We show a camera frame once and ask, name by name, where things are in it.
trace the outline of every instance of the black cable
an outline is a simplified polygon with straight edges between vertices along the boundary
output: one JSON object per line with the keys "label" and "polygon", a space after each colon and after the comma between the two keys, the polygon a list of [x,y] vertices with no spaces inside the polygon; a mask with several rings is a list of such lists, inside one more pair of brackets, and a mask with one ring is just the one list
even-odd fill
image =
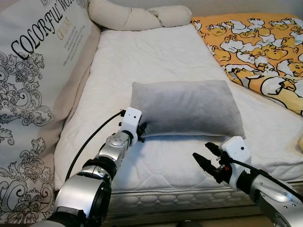
{"label": "black cable", "polygon": [[116,113],[114,116],[112,116],[111,118],[109,118],[106,122],[104,122],[86,141],[85,143],[82,145],[82,147],[80,148],[80,150],[78,151],[78,153],[76,154],[74,160],[72,161],[70,168],[68,169],[65,181],[67,181],[68,178],[70,178],[71,175],[71,171],[72,168],[74,167],[77,159],[79,158],[81,152],[84,150],[84,148],[86,147],[86,145],[90,142],[90,140],[107,124],[109,123],[112,119],[114,119],[115,117],[121,115],[124,116],[125,114],[125,110],[120,111],[119,113]]}
{"label": "black cable", "polygon": [[284,188],[285,190],[289,191],[292,195],[294,195],[295,197],[297,197],[302,203],[303,203],[303,196],[301,196],[299,193],[295,192],[294,190],[292,190],[290,187],[286,186],[285,184],[281,183],[280,181],[278,181],[277,179],[273,178],[271,175],[269,175],[268,173],[256,169],[255,167],[252,167],[250,165],[247,165],[246,163],[234,160],[232,158],[230,158],[230,163],[235,163],[238,164],[240,166],[243,166],[245,168],[248,168],[254,172],[256,172],[257,174],[260,174],[264,177],[266,177],[267,179],[273,181],[274,183],[276,183],[277,185],[279,185],[280,187]]}

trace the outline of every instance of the cartoon print blanket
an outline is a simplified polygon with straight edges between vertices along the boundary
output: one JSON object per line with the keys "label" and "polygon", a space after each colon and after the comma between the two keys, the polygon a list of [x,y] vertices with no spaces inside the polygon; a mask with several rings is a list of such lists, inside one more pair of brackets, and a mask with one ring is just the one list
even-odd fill
{"label": "cartoon print blanket", "polygon": [[193,17],[230,80],[303,115],[303,21],[288,14]]}

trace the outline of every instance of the white mattress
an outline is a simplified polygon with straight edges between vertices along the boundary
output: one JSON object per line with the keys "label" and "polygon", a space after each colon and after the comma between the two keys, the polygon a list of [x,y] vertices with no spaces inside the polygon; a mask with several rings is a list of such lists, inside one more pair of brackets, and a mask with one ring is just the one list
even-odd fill
{"label": "white mattress", "polygon": [[[302,183],[292,186],[303,193]],[[231,188],[211,190],[166,191],[166,192],[131,192],[114,193],[110,198],[108,213],[115,218],[143,213],[173,212],[180,210],[196,210],[247,206],[253,202],[244,192],[235,192]]]}
{"label": "white mattress", "polygon": [[[71,161],[95,129],[119,109],[129,106],[134,81],[209,79],[227,81],[242,115],[252,164],[281,180],[302,180],[303,155],[298,145],[303,134],[302,117],[229,81],[196,30],[187,25],[141,32],[102,32],[79,106],[65,125],[55,151],[55,188],[61,187]],[[109,123],[88,144],[73,173],[97,154],[106,137],[117,132],[119,121],[121,117]],[[113,193],[133,192],[138,197],[140,193],[230,191],[205,174],[192,157],[192,153],[197,152],[215,161],[204,144],[209,141],[219,144],[225,139],[209,136],[148,138],[127,152],[113,180]]]}

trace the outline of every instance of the white cushion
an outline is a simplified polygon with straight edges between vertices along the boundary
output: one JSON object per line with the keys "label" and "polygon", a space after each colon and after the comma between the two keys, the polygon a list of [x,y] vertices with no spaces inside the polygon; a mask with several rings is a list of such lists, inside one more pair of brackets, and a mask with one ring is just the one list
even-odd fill
{"label": "white cushion", "polygon": [[144,9],[123,7],[107,0],[92,0],[89,17],[113,30],[141,31],[162,27],[157,18]]}
{"label": "white cushion", "polygon": [[192,16],[189,8],[185,6],[162,6],[147,11],[154,14],[163,27],[188,25]]}
{"label": "white cushion", "polygon": [[165,6],[144,10],[116,5],[107,0],[91,0],[89,17],[97,24],[120,31],[142,31],[158,27],[188,25],[191,11],[185,6]]}

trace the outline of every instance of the gray pillow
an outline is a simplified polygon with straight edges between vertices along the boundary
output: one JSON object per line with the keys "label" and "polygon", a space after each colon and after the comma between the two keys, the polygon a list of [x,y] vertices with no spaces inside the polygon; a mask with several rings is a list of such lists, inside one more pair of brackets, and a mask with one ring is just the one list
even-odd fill
{"label": "gray pillow", "polygon": [[241,114],[224,80],[133,83],[131,107],[142,111],[142,137],[245,137]]}

